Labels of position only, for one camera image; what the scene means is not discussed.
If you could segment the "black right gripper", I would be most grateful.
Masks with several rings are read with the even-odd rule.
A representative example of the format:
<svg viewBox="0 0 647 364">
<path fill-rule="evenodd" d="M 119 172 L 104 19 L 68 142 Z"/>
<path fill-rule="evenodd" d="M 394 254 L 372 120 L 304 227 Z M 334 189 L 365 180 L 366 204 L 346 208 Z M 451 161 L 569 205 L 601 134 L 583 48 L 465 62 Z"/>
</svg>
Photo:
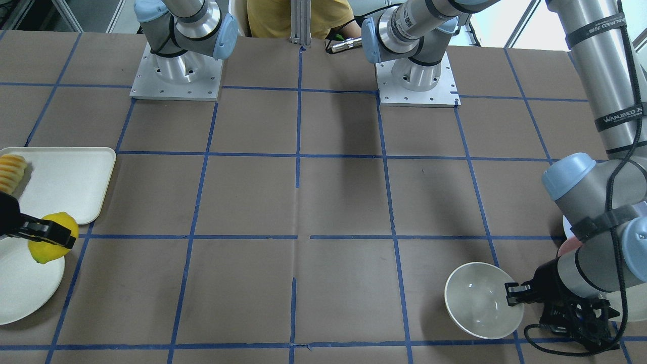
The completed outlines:
<svg viewBox="0 0 647 364">
<path fill-rule="evenodd" d="M 21 214 L 19 201 L 1 191 L 1 236 L 25 238 L 72 249 L 76 238 L 68 228 L 46 219 Z"/>
</svg>

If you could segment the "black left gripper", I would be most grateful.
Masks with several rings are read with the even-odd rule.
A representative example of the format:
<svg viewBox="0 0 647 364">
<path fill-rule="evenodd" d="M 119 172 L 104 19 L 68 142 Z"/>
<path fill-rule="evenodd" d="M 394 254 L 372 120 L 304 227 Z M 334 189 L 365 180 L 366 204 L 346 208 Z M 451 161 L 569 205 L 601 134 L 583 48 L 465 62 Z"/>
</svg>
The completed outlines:
<svg viewBox="0 0 647 364">
<path fill-rule="evenodd" d="M 537 350 L 545 350 L 530 335 L 532 329 L 548 330 L 556 336 L 568 337 L 585 350 L 618 350 L 622 334 L 611 332 L 610 318 L 620 315 L 602 295 L 582 298 L 568 290 L 559 278 L 556 259 L 544 263 L 528 284 L 505 283 L 504 290 L 510 307 L 531 301 L 542 303 L 543 311 L 537 324 L 527 325 L 525 339 Z"/>
</svg>

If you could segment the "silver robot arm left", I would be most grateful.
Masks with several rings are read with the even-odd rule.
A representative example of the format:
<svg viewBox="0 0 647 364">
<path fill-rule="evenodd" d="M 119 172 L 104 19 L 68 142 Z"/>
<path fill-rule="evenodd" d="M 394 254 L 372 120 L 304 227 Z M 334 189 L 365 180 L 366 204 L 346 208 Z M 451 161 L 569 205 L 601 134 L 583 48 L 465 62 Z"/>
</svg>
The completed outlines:
<svg viewBox="0 0 647 364">
<path fill-rule="evenodd" d="M 629 296 L 645 284 L 645 71 L 636 59 L 620 1 L 547 1 L 559 17 L 607 161 L 568 155 L 541 176 L 580 246 L 544 263 L 529 281 L 514 283 L 502 269 L 471 262 L 444 286 L 444 305 L 462 331 L 501 339 L 517 330 L 524 305 L 543 304 L 537 324 L 524 328 L 569 337 L 584 357 L 619 348 Z"/>
</svg>

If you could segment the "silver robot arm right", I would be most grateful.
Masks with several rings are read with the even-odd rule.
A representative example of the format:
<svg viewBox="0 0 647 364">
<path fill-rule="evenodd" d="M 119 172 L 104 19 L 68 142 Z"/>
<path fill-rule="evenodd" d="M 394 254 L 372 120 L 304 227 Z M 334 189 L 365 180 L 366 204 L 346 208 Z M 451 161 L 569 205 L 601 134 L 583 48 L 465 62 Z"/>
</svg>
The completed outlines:
<svg viewBox="0 0 647 364">
<path fill-rule="evenodd" d="M 238 39 L 236 18 L 224 13 L 215 1 L 136 1 L 134 11 L 147 37 L 151 54 L 159 59 L 175 59 L 192 52 L 225 60 Z M 2 167 L 2 238 L 25 238 L 47 247 L 72 249 L 78 235 L 48 217 L 23 214 L 12 195 L 21 182 L 24 169 L 18 159 Z"/>
</svg>

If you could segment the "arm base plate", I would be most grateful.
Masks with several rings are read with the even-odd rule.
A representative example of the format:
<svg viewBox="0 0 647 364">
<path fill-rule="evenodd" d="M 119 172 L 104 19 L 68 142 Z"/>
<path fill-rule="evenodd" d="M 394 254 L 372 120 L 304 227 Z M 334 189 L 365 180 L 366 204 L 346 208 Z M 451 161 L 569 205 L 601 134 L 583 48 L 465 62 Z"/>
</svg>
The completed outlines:
<svg viewBox="0 0 647 364">
<path fill-rule="evenodd" d="M 143 101 L 217 101 L 224 60 L 187 52 L 175 58 L 153 55 L 146 44 L 130 97 Z"/>
<path fill-rule="evenodd" d="M 447 53 L 422 66 L 404 58 L 375 64 L 380 102 L 391 107 L 454 108 L 461 105 Z"/>
</svg>

